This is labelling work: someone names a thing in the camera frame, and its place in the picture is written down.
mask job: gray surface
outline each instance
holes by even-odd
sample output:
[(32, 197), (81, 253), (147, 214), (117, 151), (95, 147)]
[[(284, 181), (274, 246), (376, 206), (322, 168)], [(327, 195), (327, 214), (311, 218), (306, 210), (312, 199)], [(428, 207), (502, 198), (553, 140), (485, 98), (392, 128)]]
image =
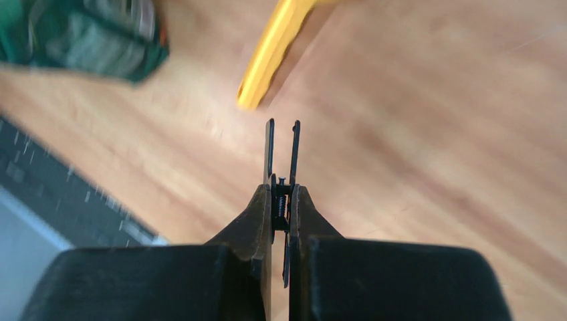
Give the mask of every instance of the gray surface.
[(0, 320), (18, 320), (55, 256), (72, 245), (0, 187)]

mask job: wooden surface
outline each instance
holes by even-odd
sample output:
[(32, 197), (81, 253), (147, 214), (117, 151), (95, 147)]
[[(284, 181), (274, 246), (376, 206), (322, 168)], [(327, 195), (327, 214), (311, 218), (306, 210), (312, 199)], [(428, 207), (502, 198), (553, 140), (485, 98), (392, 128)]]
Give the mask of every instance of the wooden surface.
[(275, 0), (162, 6), (173, 54), (147, 83), (5, 70), (5, 115), (175, 243), (244, 208), (270, 117), (287, 174), (300, 119), (298, 182), (340, 232), (478, 249), (517, 320), (565, 319), (567, 2), (343, 1), (254, 113), (235, 95)]

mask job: green mesh bag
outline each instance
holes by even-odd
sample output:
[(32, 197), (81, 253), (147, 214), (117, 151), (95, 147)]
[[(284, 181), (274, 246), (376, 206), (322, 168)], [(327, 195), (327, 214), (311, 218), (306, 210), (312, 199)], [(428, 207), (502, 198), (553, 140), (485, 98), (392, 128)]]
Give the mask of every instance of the green mesh bag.
[(139, 82), (169, 55), (151, 0), (0, 0), (0, 61)]

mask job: green container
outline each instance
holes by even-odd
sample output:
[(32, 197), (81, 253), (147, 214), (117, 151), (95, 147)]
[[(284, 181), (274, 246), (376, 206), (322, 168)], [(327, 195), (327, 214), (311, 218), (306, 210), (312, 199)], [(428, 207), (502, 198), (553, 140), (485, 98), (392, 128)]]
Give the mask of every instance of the green container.
[(0, 60), (139, 82), (169, 55), (151, 0), (0, 0)]

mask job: yellow handle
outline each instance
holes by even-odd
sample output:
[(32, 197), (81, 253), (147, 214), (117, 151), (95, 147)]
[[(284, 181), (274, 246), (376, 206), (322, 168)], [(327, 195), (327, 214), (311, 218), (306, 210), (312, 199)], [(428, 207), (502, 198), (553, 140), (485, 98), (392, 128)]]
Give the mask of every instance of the yellow handle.
[(258, 107), (286, 49), (296, 38), (304, 19), (317, 2), (319, 1), (279, 0), (240, 84), (237, 96), (240, 107)]

